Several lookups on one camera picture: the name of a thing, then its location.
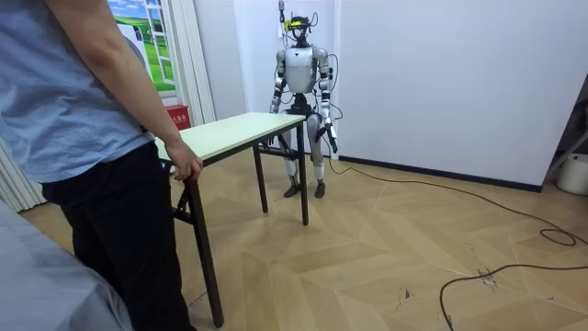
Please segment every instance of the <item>person's arm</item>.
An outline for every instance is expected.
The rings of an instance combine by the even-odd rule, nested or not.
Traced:
[[[107,0],[45,0],[86,65],[127,111],[165,143],[176,179],[197,178],[202,161],[182,141],[153,82],[129,47]]]

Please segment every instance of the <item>black pants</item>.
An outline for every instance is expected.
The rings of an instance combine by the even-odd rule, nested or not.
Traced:
[[[43,184],[73,228],[73,250],[120,294],[136,331],[188,331],[169,176],[154,143]]]

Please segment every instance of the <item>table top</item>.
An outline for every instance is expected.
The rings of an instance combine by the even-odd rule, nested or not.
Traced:
[[[250,143],[273,131],[279,131],[297,122],[304,121],[304,116],[247,113],[225,120],[199,125],[182,130],[182,139],[204,161],[238,147]],[[164,142],[156,139],[159,158],[169,161]]]

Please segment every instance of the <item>humanoid robot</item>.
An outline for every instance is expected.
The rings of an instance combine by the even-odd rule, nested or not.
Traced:
[[[284,23],[283,0],[279,1],[279,10],[280,21]],[[329,53],[325,49],[310,45],[306,41],[307,31],[311,32],[312,27],[312,22],[307,17],[293,17],[287,24],[286,33],[292,33],[296,44],[277,53],[276,91],[274,92],[270,112],[278,113],[284,88],[289,87],[289,91],[294,97],[294,103],[286,112],[292,115],[306,116],[306,129],[311,146],[311,160],[314,165],[314,175],[318,182],[314,196],[322,198],[326,186],[323,182],[324,161],[322,159],[321,138],[327,133],[333,151],[337,153],[335,141],[337,134],[331,120],[333,69],[329,67]],[[314,87],[317,82],[321,90],[321,104],[319,106],[317,101],[316,107],[312,108],[304,95],[313,93],[316,99]],[[283,152],[288,151],[290,138],[290,131],[278,136],[280,148]],[[290,198],[300,191],[298,164],[287,158],[284,159],[284,163],[290,178],[290,188],[284,193],[284,197]]]

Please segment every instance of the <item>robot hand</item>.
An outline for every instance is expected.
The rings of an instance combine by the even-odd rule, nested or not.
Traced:
[[[329,123],[329,124],[325,124],[324,127],[322,127],[318,132],[316,132],[316,138],[315,138],[315,142],[317,143],[322,136],[324,135],[324,133],[327,133],[327,136],[329,137],[329,143],[331,143],[331,146],[333,147],[333,153],[337,153],[339,151],[339,148],[337,147],[337,142],[336,142],[336,133],[334,132],[334,127],[333,124]]]

